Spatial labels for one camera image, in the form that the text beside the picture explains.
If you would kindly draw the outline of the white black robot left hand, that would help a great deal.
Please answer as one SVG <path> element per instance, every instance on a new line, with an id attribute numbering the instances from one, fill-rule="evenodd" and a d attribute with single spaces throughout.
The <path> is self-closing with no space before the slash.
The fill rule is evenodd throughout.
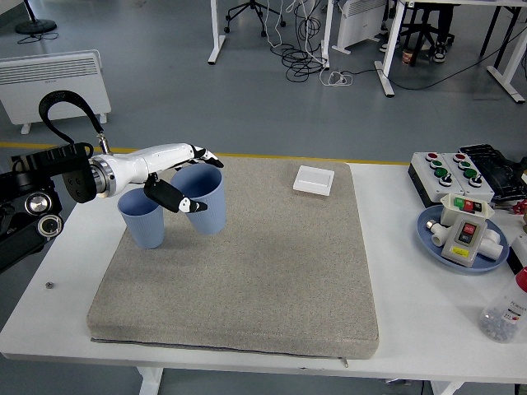
<path id="1" fill-rule="evenodd" d="M 217 168 L 223 166 L 207 149 L 188 143 L 159 145 L 128 154 L 96 156 L 92 159 L 92 165 L 100 168 L 100 180 L 103 182 L 97 188 L 97 195 L 101 198 L 113 197 L 129 184 L 141 184 L 148 198 L 172 212 L 206 211 L 206 203 L 191 199 L 176 187 L 158 178 L 160 172 L 196 160 Z"/>

